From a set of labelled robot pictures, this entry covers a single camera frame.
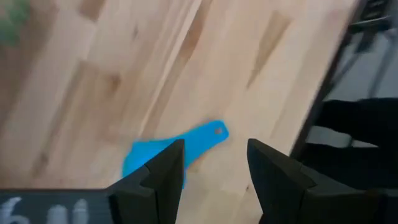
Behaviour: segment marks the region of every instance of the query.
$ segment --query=wood grain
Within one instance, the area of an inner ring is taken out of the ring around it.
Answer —
[[[134,140],[223,119],[178,210],[210,224],[258,222],[247,140],[290,152],[356,2],[34,1],[53,22],[0,58],[0,187],[106,187]]]

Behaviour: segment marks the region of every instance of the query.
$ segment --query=gray floor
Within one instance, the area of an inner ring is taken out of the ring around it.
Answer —
[[[339,64],[341,68],[352,56],[353,50],[360,36],[354,38],[353,44],[347,47]],[[339,84],[335,86],[326,100],[345,100],[356,101],[367,98],[370,86],[376,75],[376,70],[381,62],[382,56],[387,48],[391,47],[388,38],[379,34],[376,43],[370,52],[360,56],[358,61],[353,65],[351,70],[344,75]],[[398,54],[395,55],[390,64],[386,76],[382,79],[380,88],[376,97],[398,97]],[[349,143],[350,136],[347,134],[337,133],[327,128],[312,127],[307,142],[328,144],[335,147],[346,147]],[[368,146],[368,144],[355,141],[354,146]]]

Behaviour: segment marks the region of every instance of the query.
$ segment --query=blue plastic scoop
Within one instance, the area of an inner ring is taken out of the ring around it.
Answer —
[[[131,152],[127,155],[123,164],[123,177],[140,168],[147,161],[177,139],[185,140],[185,169],[204,152],[223,142],[229,136],[229,132],[221,120],[212,121],[192,129],[185,134],[170,139],[136,141],[132,144]]]

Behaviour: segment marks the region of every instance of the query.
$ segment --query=wooden tabletop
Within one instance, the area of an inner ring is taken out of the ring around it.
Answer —
[[[178,223],[257,223],[247,140],[290,152],[355,2],[32,0],[0,48],[1,187],[106,187],[133,140],[223,119]]]

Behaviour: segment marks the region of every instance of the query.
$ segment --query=wooden table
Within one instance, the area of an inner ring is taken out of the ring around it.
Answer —
[[[1,187],[105,187],[133,140],[223,119],[178,223],[257,223],[247,140],[289,153],[355,2],[32,0],[0,48]]]

